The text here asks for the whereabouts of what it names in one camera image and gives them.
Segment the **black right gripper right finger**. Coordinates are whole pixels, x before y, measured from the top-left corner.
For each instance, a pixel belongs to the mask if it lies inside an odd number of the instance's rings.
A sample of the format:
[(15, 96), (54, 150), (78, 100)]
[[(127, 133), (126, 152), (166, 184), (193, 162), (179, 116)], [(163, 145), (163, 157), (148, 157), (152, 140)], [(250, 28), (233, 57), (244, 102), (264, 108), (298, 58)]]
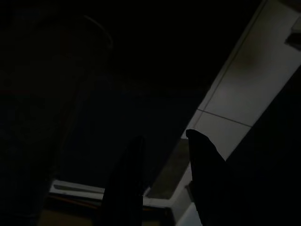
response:
[(204, 134), (186, 130), (192, 181), (190, 192), (203, 226), (238, 226), (232, 178), (225, 160)]

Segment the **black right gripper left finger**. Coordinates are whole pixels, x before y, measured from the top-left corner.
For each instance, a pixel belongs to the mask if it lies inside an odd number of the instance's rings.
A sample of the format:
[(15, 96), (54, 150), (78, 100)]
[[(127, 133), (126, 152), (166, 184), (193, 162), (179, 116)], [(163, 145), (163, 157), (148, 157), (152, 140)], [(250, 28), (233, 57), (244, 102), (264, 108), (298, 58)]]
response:
[(142, 226), (144, 138), (134, 138), (110, 175), (100, 226)]

